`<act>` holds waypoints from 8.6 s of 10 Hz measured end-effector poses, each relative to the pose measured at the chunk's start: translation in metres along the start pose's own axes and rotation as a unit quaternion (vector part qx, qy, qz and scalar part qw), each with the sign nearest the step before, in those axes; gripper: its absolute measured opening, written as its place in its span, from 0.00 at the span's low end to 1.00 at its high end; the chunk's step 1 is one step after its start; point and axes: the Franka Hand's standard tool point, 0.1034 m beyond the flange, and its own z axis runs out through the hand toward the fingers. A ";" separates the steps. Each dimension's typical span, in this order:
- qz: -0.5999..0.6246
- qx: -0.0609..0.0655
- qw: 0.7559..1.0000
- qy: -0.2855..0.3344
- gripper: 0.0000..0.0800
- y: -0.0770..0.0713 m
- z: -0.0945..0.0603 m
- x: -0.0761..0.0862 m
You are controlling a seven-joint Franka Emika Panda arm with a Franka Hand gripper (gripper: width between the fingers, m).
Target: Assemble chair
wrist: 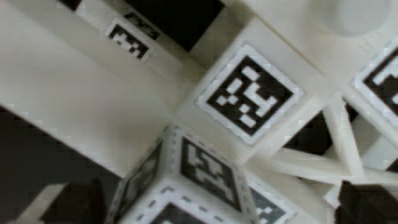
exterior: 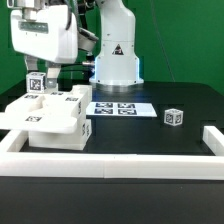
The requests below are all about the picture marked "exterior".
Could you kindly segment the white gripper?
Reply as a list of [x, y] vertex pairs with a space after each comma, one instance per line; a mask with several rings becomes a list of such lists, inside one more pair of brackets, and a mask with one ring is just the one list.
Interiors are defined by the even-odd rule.
[[98, 41], [81, 23], [84, 4], [11, 3], [10, 9], [14, 50], [25, 55], [28, 73], [38, 71], [38, 59], [48, 61], [48, 88], [57, 86], [60, 64], [74, 63], [79, 50], [90, 52]]

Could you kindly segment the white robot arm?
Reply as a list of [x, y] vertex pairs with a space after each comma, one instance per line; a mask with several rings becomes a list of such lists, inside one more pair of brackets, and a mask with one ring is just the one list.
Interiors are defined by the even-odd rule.
[[106, 88], [141, 84], [134, 52], [135, 16], [122, 0], [7, 0], [15, 51], [25, 55], [29, 74], [46, 62], [43, 82], [27, 80], [27, 90], [57, 87], [61, 67], [73, 64], [80, 50], [93, 69], [89, 81]]

